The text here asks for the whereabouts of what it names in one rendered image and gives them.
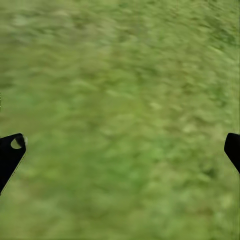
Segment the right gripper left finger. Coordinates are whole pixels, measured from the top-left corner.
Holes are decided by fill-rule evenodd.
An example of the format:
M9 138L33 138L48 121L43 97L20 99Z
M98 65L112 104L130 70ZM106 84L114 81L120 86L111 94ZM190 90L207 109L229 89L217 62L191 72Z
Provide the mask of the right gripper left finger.
M22 133L0 138L0 193L25 154L27 141Z

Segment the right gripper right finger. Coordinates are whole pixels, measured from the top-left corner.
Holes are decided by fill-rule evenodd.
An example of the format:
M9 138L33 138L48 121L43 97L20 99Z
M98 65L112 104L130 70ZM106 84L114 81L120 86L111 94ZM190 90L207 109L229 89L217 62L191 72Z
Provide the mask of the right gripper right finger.
M240 135L228 133L224 151L240 173Z

